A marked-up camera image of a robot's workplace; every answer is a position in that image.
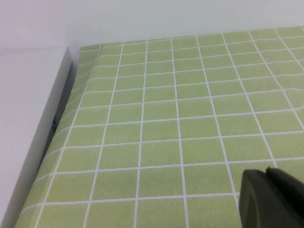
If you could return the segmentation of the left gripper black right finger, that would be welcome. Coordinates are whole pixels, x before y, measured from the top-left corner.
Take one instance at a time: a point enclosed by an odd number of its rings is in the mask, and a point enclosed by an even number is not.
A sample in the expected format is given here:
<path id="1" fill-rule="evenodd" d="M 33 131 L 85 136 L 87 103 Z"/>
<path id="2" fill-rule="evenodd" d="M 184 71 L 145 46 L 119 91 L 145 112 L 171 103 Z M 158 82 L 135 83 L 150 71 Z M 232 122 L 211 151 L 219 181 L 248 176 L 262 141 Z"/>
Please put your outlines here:
<path id="1" fill-rule="evenodd" d="M 266 176 L 273 184 L 276 194 L 300 227 L 304 227 L 304 183 L 279 168 L 266 169 Z"/>

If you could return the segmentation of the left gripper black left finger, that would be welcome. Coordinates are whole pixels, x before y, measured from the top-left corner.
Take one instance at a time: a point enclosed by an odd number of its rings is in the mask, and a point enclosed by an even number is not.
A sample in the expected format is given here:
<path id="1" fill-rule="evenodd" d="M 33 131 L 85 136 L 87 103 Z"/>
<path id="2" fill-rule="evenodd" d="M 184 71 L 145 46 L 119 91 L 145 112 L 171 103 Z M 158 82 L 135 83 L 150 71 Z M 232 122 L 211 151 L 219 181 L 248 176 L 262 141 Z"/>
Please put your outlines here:
<path id="1" fill-rule="evenodd" d="M 267 193 L 269 185 L 259 170 L 245 170 L 242 174 L 239 214 L 242 227 L 264 228 L 267 224 Z"/>

